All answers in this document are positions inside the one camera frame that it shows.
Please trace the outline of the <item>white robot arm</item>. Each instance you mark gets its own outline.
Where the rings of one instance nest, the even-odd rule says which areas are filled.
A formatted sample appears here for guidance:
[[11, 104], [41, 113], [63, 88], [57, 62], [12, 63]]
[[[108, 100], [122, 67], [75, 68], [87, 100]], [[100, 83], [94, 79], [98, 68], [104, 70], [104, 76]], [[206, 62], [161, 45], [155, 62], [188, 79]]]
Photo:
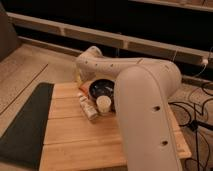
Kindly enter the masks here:
[[106, 58], [92, 46], [76, 64], [85, 74], [115, 79], [114, 104], [128, 171], [182, 171], [169, 116], [168, 98], [181, 85], [171, 61]]

